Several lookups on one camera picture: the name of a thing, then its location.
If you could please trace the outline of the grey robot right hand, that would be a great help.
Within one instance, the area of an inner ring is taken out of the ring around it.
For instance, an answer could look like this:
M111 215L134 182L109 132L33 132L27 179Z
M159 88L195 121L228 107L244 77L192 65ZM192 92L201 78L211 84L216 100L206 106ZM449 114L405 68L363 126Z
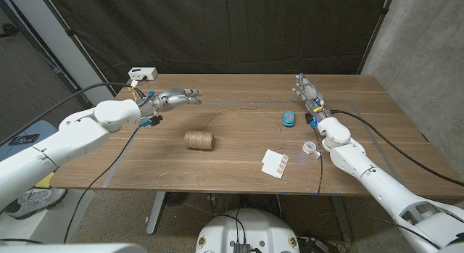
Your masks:
M315 125L331 115L325 108L322 93L309 82L306 75L302 73L296 75L296 87L292 88L292 91L302 99Z

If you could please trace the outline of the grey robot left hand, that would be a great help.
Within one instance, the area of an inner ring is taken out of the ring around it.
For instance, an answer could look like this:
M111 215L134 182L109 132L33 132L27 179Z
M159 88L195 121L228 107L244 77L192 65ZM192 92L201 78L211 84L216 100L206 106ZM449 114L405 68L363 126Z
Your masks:
M138 103L142 117L152 117L184 104L201 104L201 91L191 88L170 88L158 94L151 94Z

